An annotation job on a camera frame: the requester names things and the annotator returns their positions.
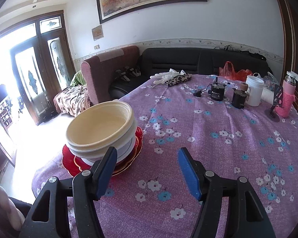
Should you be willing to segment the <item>white glove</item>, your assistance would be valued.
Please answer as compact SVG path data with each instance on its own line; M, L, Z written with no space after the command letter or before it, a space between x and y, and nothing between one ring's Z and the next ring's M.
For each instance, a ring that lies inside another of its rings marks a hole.
M168 72L157 73L153 76L150 76L150 79L154 80L153 81L154 85L159 85L159 84L164 84L166 81L171 80L174 77L182 76L185 74L186 72L184 70L181 70L180 72L178 72L174 69L170 69Z

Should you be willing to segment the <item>black sofa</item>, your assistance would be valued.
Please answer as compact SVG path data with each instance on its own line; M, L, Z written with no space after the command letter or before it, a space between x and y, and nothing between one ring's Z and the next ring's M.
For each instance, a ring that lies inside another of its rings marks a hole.
M236 71L248 69L262 77L272 73L266 58L248 51L233 52L207 48L148 48L138 58L136 68L141 75L130 81L114 80L109 87L112 99L119 99L139 87L150 76L170 68L189 74L218 75L219 69L230 61Z

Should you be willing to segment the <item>small black adapter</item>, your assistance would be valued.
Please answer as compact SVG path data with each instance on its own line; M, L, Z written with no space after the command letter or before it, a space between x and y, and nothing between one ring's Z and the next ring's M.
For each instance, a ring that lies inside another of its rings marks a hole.
M197 90L193 93L194 97L201 97L202 96L202 91L201 90Z

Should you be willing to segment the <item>red plastic bag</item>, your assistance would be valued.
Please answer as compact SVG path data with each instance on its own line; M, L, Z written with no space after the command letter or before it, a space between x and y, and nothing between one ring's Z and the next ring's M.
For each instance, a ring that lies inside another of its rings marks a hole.
M223 68L219 67L219 75L227 80L245 82L247 80L247 76L252 74L253 72L249 69L235 71L234 65L230 61L227 61Z

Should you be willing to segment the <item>purple floral tablecloth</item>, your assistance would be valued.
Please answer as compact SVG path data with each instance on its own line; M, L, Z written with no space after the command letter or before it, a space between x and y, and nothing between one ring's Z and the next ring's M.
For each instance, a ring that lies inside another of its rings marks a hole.
M224 178L245 176L259 196L277 237L298 223L298 112L271 121L269 104L231 105L230 84L221 102L195 97L211 76L193 75L171 87L147 81L122 98L144 136L131 166L114 176L95 208L106 237L189 237L200 211L181 173L177 153L186 147Z

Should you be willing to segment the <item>leopard print pouch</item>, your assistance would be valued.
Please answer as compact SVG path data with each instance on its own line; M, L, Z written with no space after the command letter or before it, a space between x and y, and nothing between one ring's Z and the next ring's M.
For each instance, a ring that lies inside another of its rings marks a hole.
M164 86L170 87L170 86L178 85L180 83L184 83L191 80L191 78L192 78L191 74L177 75L171 78L170 80L167 80L164 83Z

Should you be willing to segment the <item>large cream plastic bowl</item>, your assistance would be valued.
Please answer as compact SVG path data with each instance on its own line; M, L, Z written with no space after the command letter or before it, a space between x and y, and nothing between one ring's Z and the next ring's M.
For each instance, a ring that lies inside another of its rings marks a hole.
M79 152L103 149L126 134L133 122L133 109L126 102L114 100L94 105L69 124L67 146Z

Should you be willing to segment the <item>black canister with cork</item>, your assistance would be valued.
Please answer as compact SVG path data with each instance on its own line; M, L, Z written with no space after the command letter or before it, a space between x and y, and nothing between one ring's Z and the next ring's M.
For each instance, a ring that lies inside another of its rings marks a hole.
M238 109L243 109L245 106L245 102L248 100L249 94L247 93L248 85L244 82L241 83L238 89L233 88L233 96L231 100L231 104L233 107Z

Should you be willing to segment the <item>black round canister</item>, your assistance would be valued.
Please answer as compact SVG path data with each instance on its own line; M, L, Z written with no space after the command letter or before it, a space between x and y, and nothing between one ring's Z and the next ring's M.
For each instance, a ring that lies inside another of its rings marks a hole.
M215 77L208 90L210 98L215 101L223 101L226 86L227 84L220 83L218 77Z

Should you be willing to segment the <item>black phone stand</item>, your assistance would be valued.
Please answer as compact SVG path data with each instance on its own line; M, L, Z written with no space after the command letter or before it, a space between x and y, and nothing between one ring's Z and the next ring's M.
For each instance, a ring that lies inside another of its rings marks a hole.
M272 106L269 109L265 110L265 115L274 123L280 122L279 116L276 113L275 108L281 107L282 104L283 104L283 87L279 85L275 85Z

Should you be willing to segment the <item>wooden glass door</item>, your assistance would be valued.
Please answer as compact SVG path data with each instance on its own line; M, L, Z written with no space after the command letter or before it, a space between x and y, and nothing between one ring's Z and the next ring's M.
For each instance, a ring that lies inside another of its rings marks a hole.
M54 97L75 73L64 11L34 16L0 32L19 94L36 125L57 115Z

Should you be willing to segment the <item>small wall plaque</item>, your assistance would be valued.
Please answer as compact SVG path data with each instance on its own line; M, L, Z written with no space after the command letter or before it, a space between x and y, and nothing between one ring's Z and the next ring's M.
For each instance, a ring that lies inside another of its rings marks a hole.
M94 27L92 30L92 38L94 41L104 37L102 25Z

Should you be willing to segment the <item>pink thermos knitted sleeve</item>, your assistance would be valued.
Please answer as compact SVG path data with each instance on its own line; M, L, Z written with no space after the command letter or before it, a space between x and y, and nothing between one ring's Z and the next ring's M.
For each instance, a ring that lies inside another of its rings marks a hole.
M293 102L296 100L294 95L296 90L295 74L292 71L288 71L285 79L283 80L283 102L282 105L276 107L275 111L283 118L287 118Z

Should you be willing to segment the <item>white foam bowl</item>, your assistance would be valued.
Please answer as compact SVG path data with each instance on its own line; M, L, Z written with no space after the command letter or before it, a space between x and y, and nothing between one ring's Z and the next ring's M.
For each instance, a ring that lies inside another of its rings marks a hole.
M117 163L119 163L120 161L124 160L132 152L134 148L136 142L135 132L137 126L138 123L134 119L132 126L121 138L101 149L82 150L74 148L72 145L68 143L67 147L73 155L81 158L84 163L90 166L92 166L94 162L101 160L103 156L106 154L109 147L114 147L117 151Z

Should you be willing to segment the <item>patterned blanket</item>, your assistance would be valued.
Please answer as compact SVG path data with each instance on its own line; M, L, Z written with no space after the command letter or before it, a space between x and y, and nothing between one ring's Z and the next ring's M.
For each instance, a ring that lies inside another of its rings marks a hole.
M87 85L69 86L58 93L53 102L57 113L67 113L73 117L92 106Z

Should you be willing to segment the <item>white plastic jar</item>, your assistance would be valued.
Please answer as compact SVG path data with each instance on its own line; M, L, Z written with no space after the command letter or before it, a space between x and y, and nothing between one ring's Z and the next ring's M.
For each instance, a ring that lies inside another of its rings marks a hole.
M248 85L247 92L249 94L247 104L253 107L259 106L264 88L264 81L258 77L248 75L246 84Z

